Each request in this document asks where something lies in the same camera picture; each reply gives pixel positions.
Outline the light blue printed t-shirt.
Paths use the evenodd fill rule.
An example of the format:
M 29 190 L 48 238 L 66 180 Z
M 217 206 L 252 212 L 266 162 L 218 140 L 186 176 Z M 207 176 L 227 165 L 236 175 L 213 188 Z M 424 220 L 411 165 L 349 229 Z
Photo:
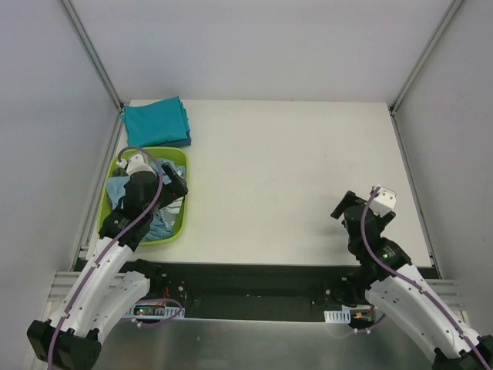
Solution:
M 126 193 L 124 186 L 128 181 L 129 179 L 125 177 L 113 177 L 112 175 L 106 181 L 106 199 L 111 206 L 111 210 L 122 206 L 121 199 Z M 184 199 L 185 197 L 179 198 L 169 206 L 159 208 L 155 212 L 149 232 L 143 238 L 143 242 L 165 240 L 172 236 Z

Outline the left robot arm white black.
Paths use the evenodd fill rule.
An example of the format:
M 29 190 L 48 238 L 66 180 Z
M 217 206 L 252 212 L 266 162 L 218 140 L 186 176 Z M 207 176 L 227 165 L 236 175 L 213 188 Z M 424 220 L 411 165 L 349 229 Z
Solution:
M 142 298 L 163 299 L 163 269 L 138 259 L 115 287 L 110 284 L 148 234 L 154 216 L 187 195 L 186 181 L 169 164 L 153 169 L 127 164 L 125 193 L 106 216 L 99 239 L 69 293 L 45 321 L 27 331 L 36 357 L 50 369 L 91 369 L 106 336 Z

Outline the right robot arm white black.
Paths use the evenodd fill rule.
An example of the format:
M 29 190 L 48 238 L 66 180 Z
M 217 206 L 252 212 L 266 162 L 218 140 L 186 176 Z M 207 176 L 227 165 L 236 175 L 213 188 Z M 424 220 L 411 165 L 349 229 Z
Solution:
M 365 200 L 348 191 L 331 217 L 348 235 L 359 267 L 331 289 L 339 304 L 370 304 L 390 318 L 431 361 L 433 369 L 490 369 L 492 337 L 479 335 L 429 286 L 411 258 L 383 237 L 395 218 L 396 194 L 375 187 Z

